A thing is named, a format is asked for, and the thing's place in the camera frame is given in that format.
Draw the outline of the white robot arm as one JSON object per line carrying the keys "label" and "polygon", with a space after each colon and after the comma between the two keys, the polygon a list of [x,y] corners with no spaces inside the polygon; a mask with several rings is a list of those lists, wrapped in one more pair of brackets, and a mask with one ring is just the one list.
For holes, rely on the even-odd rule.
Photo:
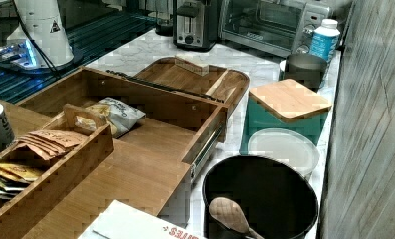
{"label": "white robot arm", "polygon": [[78,64],[83,54],[73,48],[63,27],[57,0],[11,0],[18,16],[8,44],[20,44],[23,57],[12,61],[29,74],[49,73]]}

